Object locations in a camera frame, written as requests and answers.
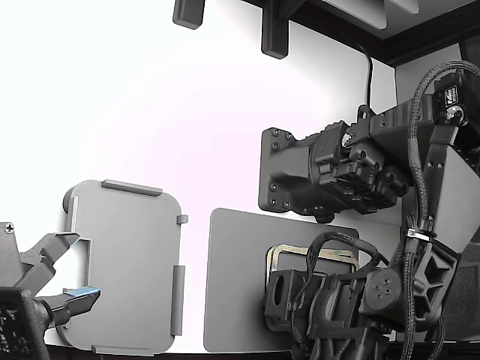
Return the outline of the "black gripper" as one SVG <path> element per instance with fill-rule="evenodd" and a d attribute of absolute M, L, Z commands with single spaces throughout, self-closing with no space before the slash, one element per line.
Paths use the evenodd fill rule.
<path fill-rule="evenodd" d="M 367 273 L 306 277 L 299 289 L 301 337 L 361 337 L 367 318 L 359 313 Z"/>

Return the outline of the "dark gray gripper finger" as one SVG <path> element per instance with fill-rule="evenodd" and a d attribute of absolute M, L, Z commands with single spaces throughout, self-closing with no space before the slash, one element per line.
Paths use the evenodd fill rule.
<path fill-rule="evenodd" d="M 37 295 L 55 276 L 54 265 L 80 240 L 75 232 L 46 234 L 36 245 L 19 254 L 22 277 L 18 287 Z"/>
<path fill-rule="evenodd" d="M 84 286 L 59 295 L 37 297 L 36 311 L 44 327 L 63 326 L 71 317 L 88 313 L 100 296 L 100 289 Z"/>

